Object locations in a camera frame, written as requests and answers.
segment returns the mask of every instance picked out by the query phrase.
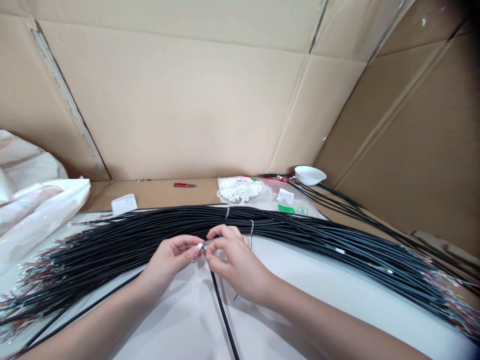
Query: forearm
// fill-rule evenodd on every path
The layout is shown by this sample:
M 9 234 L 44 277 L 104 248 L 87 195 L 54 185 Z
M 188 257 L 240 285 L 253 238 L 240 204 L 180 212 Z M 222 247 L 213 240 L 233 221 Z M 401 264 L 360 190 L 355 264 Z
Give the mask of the forearm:
M 328 359 L 428 359 L 401 340 L 274 276 L 265 306 L 298 327 Z
M 158 297 L 134 281 L 21 359 L 103 359 Z

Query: cardboard wall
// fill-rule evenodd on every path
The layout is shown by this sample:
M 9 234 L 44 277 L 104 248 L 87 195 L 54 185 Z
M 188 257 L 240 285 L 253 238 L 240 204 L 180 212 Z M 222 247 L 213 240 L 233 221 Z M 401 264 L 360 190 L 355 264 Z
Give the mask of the cardboard wall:
M 109 179 L 72 116 L 14 1 L 0 6 L 0 128 L 52 153 L 72 178 Z
M 479 256 L 478 59 L 468 30 L 449 40 L 464 19 L 453 1 L 414 3 L 315 166 L 402 231 L 423 230 Z
M 38 21 L 114 180 L 311 164 L 402 3 L 9 0 Z

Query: right hand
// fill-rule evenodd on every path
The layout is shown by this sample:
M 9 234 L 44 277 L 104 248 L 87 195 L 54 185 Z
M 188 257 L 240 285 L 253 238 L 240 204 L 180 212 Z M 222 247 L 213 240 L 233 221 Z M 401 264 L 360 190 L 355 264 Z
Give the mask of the right hand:
M 249 248 L 249 240 L 236 226 L 218 225 L 210 229 L 206 238 L 213 239 L 206 250 L 206 261 L 215 274 L 224 278 L 244 299 L 259 305 L 266 305 L 273 275 Z M 222 249 L 227 262 L 215 256 Z

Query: white tabletop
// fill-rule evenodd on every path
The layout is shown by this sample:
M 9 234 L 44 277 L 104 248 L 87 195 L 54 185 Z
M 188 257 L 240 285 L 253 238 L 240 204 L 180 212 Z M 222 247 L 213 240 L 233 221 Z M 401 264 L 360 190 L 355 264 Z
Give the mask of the white tabletop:
M 96 219 L 77 214 L 71 222 Z M 82 230 L 59 228 L 31 255 L 51 241 Z M 254 236 L 252 250 L 274 274 L 314 297 L 410 344 L 434 360 L 473 359 L 476 347 L 453 326 L 436 318 L 358 271 L 326 257 Z M 82 299 L 57 322 L 62 324 L 138 272 L 119 276 Z M 15 286 L 19 269 L 0 276 L 0 292 Z M 321 359 L 321 355 L 284 318 L 240 296 L 217 278 L 225 312 L 241 359 Z M 19 349 L 41 327 L 0 344 L 0 357 Z M 180 271 L 157 306 L 111 352 L 110 359 L 230 359 L 232 354 L 220 314 L 210 270 L 202 257 Z

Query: white bowl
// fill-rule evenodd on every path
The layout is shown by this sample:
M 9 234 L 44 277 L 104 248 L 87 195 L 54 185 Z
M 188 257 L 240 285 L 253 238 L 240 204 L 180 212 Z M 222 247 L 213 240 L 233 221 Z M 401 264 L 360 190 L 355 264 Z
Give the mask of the white bowl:
M 303 185 L 317 185 L 327 178 L 327 174 L 311 166 L 297 166 L 295 168 L 295 177 Z

